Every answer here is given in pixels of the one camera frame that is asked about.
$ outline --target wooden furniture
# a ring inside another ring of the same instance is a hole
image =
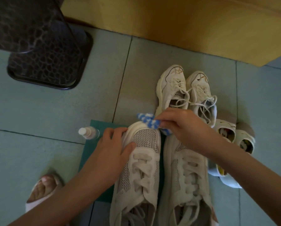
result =
[[[281,0],[65,0],[94,27],[262,66],[281,56]]]

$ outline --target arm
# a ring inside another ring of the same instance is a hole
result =
[[[95,201],[114,184],[136,147],[130,143],[122,152],[121,137],[126,131],[107,128],[82,170],[60,191],[9,226],[64,226]]]
[[[156,117],[189,149],[224,168],[281,226],[281,177],[203,123],[191,110],[167,108]]]

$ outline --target blue and white cloth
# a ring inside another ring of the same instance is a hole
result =
[[[151,113],[138,113],[137,118],[140,119],[143,123],[145,123],[148,128],[158,129],[160,128],[160,120],[154,120],[155,116]],[[172,134],[172,131],[167,128],[160,128],[160,131],[166,136]]]

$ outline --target person's right hand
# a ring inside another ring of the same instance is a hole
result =
[[[215,148],[215,144],[226,142],[191,110],[167,108],[155,119],[161,120],[160,127],[170,129],[189,149],[207,157]]]

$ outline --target clear plastic bottle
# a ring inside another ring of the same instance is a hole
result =
[[[79,134],[87,140],[93,140],[100,137],[100,131],[94,127],[85,127],[79,129]]]

